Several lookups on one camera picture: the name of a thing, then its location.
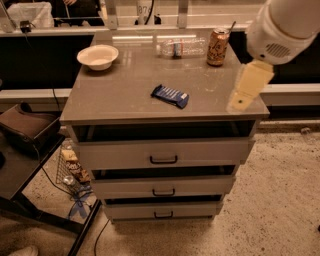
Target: soda can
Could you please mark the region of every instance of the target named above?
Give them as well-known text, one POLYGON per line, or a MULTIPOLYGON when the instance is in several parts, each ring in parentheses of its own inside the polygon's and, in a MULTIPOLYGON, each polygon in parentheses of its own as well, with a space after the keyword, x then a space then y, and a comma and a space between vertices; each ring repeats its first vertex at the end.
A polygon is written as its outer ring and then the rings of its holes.
POLYGON ((226 56, 230 30, 225 28, 215 28, 208 45, 207 63, 211 66, 222 66, 226 56))

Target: desk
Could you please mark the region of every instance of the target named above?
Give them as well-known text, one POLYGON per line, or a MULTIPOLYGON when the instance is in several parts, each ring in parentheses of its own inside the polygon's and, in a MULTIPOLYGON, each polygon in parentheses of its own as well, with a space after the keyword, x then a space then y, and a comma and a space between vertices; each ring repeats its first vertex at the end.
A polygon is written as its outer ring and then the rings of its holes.
POLYGON ((83 66, 61 123, 109 219, 214 217, 269 112, 258 97, 243 113, 226 106, 240 63, 229 46, 222 67, 205 56, 156 55, 163 38, 209 29, 97 33, 93 44, 119 50, 101 72, 83 66), (190 95, 184 109, 151 98, 159 84, 190 95))
POLYGON ((0 208, 78 234, 69 252, 69 255, 76 255, 99 209, 99 201, 95 202, 85 223, 81 224, 41 211, 23 195, 23 189, 61 145, 64 138, 61 134, 52 137, 44 146, 46 150, 41 152, 39 163, 36 156, 27 156, 12 148, 0 133, 0 151, 6 159, 0 169, 0 208))

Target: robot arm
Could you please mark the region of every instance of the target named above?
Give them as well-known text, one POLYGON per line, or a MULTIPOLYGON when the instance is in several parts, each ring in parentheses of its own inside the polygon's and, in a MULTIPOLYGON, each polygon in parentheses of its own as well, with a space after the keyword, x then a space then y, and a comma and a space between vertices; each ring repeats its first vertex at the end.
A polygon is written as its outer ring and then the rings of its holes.
POLYGON ((320 30, 319 0, 268 0, 247 30, 247 50, 272 65, 294 59, 320 30))
POLYGON ((267 0, 248 27, 247 51, 227 106, 242 112, 273 77, 273 65, 288 63, 308 48, 320 31, 320 0, 267 0))

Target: drawer handle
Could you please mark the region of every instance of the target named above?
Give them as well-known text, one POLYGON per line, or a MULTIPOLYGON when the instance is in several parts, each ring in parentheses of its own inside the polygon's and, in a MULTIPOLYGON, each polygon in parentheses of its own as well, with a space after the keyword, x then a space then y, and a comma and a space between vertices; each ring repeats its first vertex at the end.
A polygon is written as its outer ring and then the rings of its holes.
POLYGON ((153 213, 155 219, 170 219, 173 217, 173 211, 170 212, 170 215, 158 215, 156 212, 153 213))
POLYGON ((174 196, 174 194, 176 193, 176 190, 173 188, 172 189, 172 193, 170 193, 170 194, 165 194, 165 193, 157 193, 154 189, 152 189, 152 194, 154 195, 154 196, 174 196))
POLYGON ((175 164, 176 162, 178 162, 178 156, 174 156, 174 160, 161 160, 161 161, 155 161, 153 160, 153 157, 150 156, 150 162, 152 164, 175 164))

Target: paper bowl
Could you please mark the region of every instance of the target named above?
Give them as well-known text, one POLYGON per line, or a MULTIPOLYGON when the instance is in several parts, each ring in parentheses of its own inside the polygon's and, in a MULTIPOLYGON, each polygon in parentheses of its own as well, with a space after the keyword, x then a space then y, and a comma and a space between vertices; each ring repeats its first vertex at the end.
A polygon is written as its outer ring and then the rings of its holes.
POLYGON ((110 45, 94 45, 80 51, 77 60, 90 69, 99 71, 109 68, 118 55, 118 49, 110 45))

